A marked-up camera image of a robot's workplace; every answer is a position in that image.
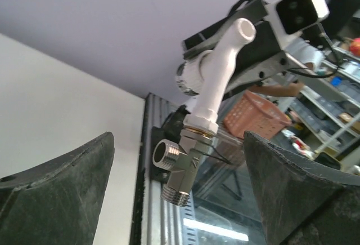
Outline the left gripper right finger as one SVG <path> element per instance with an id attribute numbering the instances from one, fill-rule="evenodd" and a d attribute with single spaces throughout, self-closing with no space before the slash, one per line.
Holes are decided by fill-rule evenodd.
<path id="1" fill-rule="evenodd" d="M 359 244 L 359 176 L 250 131 L 244 153 L 267 244 Z"/>

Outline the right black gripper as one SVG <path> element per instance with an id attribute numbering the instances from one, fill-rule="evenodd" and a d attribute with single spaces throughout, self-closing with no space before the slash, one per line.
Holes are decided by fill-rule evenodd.
<path id="1" fill-rule="evenodd" d="M 244 18 L 255 26 L 254 40 L 237 54 L 236 68 L 222 101 L 279 73 L 301 67 L 295 58 L 281 51 L 270 22 L 265 19 L 268 15 L 266 5 L 264 0 L 239 0 L 225 18 L 182 42 L 183 58 L 193 59 L 203 51 L 212 50 L 235 20 Z"/>

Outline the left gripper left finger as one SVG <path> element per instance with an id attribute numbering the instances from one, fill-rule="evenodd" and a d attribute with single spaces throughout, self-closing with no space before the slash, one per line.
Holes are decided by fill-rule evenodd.
<path id="1" fill-rule="evenodd" d="M 92 244 L 115 154 L 105 132 L 1 178 L 1 244 Z"/>

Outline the white plastic water faucet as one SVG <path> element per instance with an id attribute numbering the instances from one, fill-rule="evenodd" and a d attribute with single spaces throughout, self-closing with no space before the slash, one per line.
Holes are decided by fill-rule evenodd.
<path id="1" fill-rule="evenodd" d="M 179 67 L 176 82 L 181 91 L 196 96 L 183 124 L 210 135 L 218 131 L 218 110 L 236 67 L 239 51 L 256 36 L 255 26 L 245 18 L 235 20 L 213 50 L 206 50 Z"/>

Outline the silver threaded pipe fitting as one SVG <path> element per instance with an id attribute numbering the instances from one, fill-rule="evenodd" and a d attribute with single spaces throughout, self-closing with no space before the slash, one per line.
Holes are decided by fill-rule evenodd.
<path id="1" fill-rule="evenodd" d="M 176 206 L 184 207 L 190 198 L 201 158 L 209 154 L 214 134 L 192 127 L 181 130 L 180 141 L 162 139 L 155 146 L 152 162 L 155 167 L 169 171 L 161 197 Z"/>

